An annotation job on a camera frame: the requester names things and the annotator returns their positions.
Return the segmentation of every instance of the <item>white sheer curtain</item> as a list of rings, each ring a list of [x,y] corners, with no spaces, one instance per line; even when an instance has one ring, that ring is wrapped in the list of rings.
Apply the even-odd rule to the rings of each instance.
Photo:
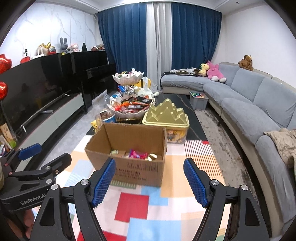
[[[160,90],[160,77],[172,67],[172,12],[168,2],[147,3],[147,77]]]

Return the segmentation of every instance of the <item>hand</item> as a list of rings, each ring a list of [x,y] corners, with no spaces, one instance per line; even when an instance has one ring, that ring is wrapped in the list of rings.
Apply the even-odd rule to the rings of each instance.
[[[15,235],[18,238],[22,238],[22,231],[18,228],[18,226],[16,226],[10,219],[7,219],[7,223],[9,224],[10,228],[15,233]],[[32,210],[25,211],[24,224],[27,227],[26,236],[29,239],[32,232],[33,224],[34,224],[34,214]]]

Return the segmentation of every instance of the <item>pink stuffed animal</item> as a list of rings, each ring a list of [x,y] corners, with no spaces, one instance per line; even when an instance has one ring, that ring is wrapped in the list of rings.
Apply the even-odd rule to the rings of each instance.
[[[71,49],[73,50],[73,52],[79,52],[79,50],[78,50],[78,44],[72,44],[71,45]]]
[[[213,65],[210,61],[207,62],[207,65],[210,69],[207,71],[208,78],[212,81],[219,81],[221,83],[225,83],[226,78],[219,70],[219,65]]]

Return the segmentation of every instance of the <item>blue curtain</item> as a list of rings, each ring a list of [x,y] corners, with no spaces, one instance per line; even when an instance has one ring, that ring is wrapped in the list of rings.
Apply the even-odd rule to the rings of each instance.
[[[117,72],[147,74],[146,3],[128,4],[97,13],[109,63]]]
[[[222,13],[196,5],[172,3],[172,69],[198,68],[211,60]]]

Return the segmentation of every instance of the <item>brown teddy bear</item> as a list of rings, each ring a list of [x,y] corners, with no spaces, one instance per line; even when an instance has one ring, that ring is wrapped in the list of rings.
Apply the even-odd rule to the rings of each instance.
[[[242,69],[247,69],[250,71],[253,71],[253,66],[252,66],[252,58],[248,55],[244,56],[244,59],[242,59],[240,62],[238,62],[240,68]]]

